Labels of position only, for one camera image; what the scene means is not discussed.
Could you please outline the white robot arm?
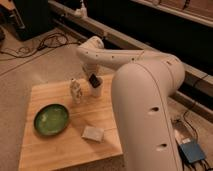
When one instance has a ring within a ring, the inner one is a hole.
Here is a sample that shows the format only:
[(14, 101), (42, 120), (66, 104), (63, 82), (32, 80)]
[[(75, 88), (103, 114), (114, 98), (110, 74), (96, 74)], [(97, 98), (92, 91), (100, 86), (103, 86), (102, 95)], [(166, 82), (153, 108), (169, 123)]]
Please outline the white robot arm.
[(112, 108), (126, 171), (183, 171), (167, 99), (182, 85), (179, 58), (152, 50), (106, 49), (93, 36), (77, 47), (87, 76), (114, 69)]

